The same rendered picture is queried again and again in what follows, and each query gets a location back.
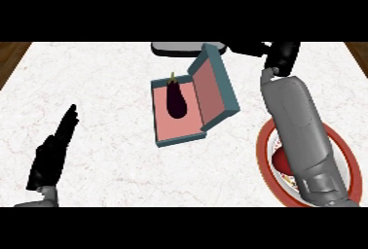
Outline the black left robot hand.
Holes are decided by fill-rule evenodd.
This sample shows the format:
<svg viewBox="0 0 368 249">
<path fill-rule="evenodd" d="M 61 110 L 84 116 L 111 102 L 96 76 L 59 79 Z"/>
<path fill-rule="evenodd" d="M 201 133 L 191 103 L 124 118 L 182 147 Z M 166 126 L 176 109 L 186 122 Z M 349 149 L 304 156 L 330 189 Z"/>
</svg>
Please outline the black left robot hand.
<svg viewBox="0 0 368 249">
<path fill-rule="evenodd" d="M 55 187 L 59 182 L 77 124 L 77 105 L 72 104 L 61 120 L 56 132 L 47 136 L 43 144 L 35 149 L 35 158 L 27 180 L 28 191 L 35 191 L 44 186 Z"/>
</svg>

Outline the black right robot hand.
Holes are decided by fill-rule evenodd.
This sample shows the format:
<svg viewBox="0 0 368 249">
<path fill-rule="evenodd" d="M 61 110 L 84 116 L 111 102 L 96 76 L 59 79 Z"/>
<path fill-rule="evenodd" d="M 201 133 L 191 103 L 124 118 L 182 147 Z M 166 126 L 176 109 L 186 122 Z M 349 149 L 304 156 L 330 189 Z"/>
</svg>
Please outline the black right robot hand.
<svg viewBox="0 0 368 249">
<path fill-rule="evenodd" d="M 287 77 L 294 66 L 300 43 L 299 42 L 272 42 L 266 45 L 263 42 L 226 42 L 226 46 L 234 53 L 260 57 L 268 55 L 265 67 L 272 68 L 278 77 Z"/>
</svg>

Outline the teal and pink open box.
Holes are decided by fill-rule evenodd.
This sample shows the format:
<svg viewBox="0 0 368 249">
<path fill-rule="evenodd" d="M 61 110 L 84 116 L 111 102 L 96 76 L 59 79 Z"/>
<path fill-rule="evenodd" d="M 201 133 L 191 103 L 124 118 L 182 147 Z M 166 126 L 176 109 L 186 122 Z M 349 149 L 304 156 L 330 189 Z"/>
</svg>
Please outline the teal and pink open box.
<svg viewBox="0 0 368 249">
<path fill-rule="evenodd" d="M 207 136 L 207 130 L 238 111 L 236 95 L 229 80 L 219 49 L 203 44 L 201 52 L 186 69 L 176 77 L 186 115 L 174 119 L 167 111 L 169 78 L 151 81 L 155 144 L 158 147 L 180 144 Z"/>
</svg>

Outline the dark purple eggplant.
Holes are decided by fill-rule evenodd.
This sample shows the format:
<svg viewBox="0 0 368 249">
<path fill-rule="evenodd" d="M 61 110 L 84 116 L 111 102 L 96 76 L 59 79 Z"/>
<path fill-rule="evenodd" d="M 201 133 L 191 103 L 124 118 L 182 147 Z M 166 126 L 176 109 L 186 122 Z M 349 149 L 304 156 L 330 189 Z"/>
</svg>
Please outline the dark purple eggplant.
<svg viewBox="0 0 368 249">
<path fill-rule="evenodd" d="M 174 119 L 186 115 L 186 102 L 176 76 L 171 76 L 167 82 L 167 111 Z"/>
</svg>

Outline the red rimmed white plate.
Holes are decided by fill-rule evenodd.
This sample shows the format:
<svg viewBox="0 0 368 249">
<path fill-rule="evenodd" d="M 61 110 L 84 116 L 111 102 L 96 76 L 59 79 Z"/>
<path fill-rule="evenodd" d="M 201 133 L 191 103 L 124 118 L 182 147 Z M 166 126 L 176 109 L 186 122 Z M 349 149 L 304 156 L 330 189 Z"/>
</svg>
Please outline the red rimmed white plate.
<svg viewBox="0 0 368 249">
<path fill-rule="evenodd" d="M 340 135 L 328 126 L 325 126 L 325 129 L 333 144 L 337 166 L 347 189 L 347 196 L 355 202 L 359 202 L 362 198 L 362 176 L 359 164 Z M 285 180 L 282 174 L 276 171 L 272 165 L 272 156 L 279 147 L 281 139 L 273 120 L 269 120 L 259 131 L 256 142 L 256 158 L 262 177 L 269 190 L 284 206 L 310 207 L 310 204 L 300 198 L 297 188 L 291 186 L 291 183 Z"/>
</svg>

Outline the grey and black appliance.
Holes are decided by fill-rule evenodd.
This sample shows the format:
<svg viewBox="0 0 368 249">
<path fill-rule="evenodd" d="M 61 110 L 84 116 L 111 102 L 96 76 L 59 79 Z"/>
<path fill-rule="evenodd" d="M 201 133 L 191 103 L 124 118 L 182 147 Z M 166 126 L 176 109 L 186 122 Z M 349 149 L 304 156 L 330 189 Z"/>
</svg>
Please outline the grey and black appliance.
<svg viewBox="0 0 368 249">
<path fill-rule="evenodd" d="M 152 42 L 151 51 L 166 57 L 198 57 L 205 53 L 204 42 Z"/>
</svg>

